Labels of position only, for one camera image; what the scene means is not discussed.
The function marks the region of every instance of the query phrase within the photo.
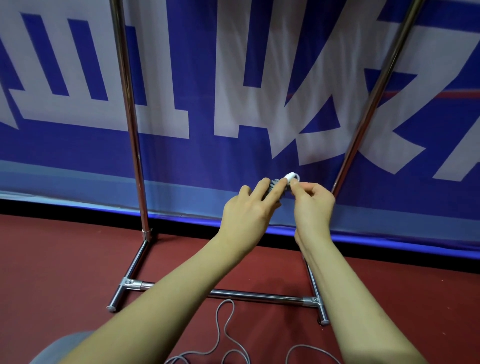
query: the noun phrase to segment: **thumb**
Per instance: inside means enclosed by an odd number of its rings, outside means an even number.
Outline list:
[[[292,190],[292,195],[294,195],[295,198],[299,198],[303,194],[307,194],[302,186],[300,186],[300,182],[298,182],[296,178],[292,178],[290,181],[290,189]]]

